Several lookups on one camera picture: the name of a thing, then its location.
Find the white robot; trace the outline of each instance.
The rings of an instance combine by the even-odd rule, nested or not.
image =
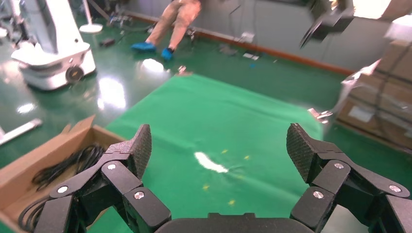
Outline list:
[[[96,69],[88,43],[83,42],[68,0],[25,1],[25,24],[18,0],[9,0],[13,18],[22,31],[36,38],[36,44],[23,43],[12,59],[26,83],[41,90],[54,90],[80,80]]]

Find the red baseboard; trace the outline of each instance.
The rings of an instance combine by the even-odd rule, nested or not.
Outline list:
[[[148,23],[155,23],[156,22],[155,20],[150,20],[150,19],[142,18],[142,17],[138,17],[138,16],[131,16],[131,17],[136,18],[136,19],[138,19],[140,21],[143,21],[143,22],[148,22]],[[227,39],[227,38],[219,37],[219,36],[216,36],[216,35],[211,35],[211,34],[208,34],[208,33],[197,32],[197,34],[199,36],[209,38],[209,39],[212,39],[212,40],[217,40],[217,41],[225,42],[225,43],[228,43],[228,44],[231,44],[231,45],[236,45],[236,46],[245,48],[247,50],[255,50],[255,51],[257,50],[259,52],[264,52],[264,53],[272,55],[272,56],[281,57],[281,58],[286,59],[286,60],[302,63],[302,64],[309,65],[309,66],[312,66],[312,67],[317,67],[317,68],[329,70],[329,71],[340,73],[340,74],[343,74],[343,75],[346,75],[346,76],[349,76],[349,75],[355,73],[352,70],[348,70],[348,69],[345,69],[345,68],[341,68],[341,67],[329,65],[329,64],[326,64],[326,63],[314,61],[314,60],[311,60],[311,59],[308,59],[308,58],[303,58],[303,57],[293,55],[293,54],[290,54],[290,53],[286,53],[286,52],[280,52],[280,51],[272,50],[272,49],[265,48],[265,47],[251,45],[251,44],[248,44],[248,43],[236,42],[236,41],[233,41],[233,40],[230,40],[230,39]]]

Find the cardboard box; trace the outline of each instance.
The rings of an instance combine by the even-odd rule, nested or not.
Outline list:
[[[406,54],[398,62],[400,56],[405,51],[407,51]],[[410,43],[406,41],[396,40],[390,43],[388,49],[385,51],[385,54],[376,67],[376,71],[384,74],[390,73],[394,77],[406,83],[412,84],[411,64],[412,48],[410,47]]]
[[[0,170],[0,220],[5,225],[15,232],[24,232],[17,225],[21,211],[74,175],[74,169],[69,169],[47,188],[36,192],[37,187],[31,181],[38,171],[63,161],[72,153],[93,143],[108,148],[124,141],[116,134],[92,125],[92,122],[93,117],[89,117],[78,122],[72,129],[70,125],[66,126],[61,134]]]
[[[359,101],[364,101],[372,106],[377,103],[377,97],[382,89],[379,107],[384,111],[412,122],[412,89],[399,86],[392,82],[384,83],[384,77],[379,74],[362,74],[350,96]]]
[[[379,116],[380,121],[373,106],[349,97],[337,122],[395,149],[412,149],[412,125],[382,112]]]

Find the white stand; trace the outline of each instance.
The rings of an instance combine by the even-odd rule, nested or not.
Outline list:
[[[6,37],[7,36],[7,30],[4,28],[0,28],[0,38]]]
[[[100,32],[103,28],[103,25],[91,22],[90,9],[89,9],[89,5],[87,3],[87,0],[83,0],[83,5],[85,6],[87,24],[81,26],[79,31],[81,31],[83,33],[98,33],[98,32]]]
[[[5,133],[3,131],[3,129],[0,127],[0,146],[5,144],[6,142],[8,142],[8,141],[20,136],[20,135],[32,130],[32,129],[40,126],[41,124],[43,124],[43,122],[40,119],[36,118],[36,119],[34,119],[34,120],[18,127],[18,128],[15,128],[14,130],[12,130],[8,133]]]

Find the person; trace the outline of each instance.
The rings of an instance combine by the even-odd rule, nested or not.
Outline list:
[[[133,44],[132,48],[138,51],[156,51],[156,46],[165,36],[169,27],[175,23],[169,46],[162,51],[162,57],[169,61],[177,45],[183,39],[188,26],[196,19],[202,6],[199,0],[173,0],[154,27],[145,42]]]

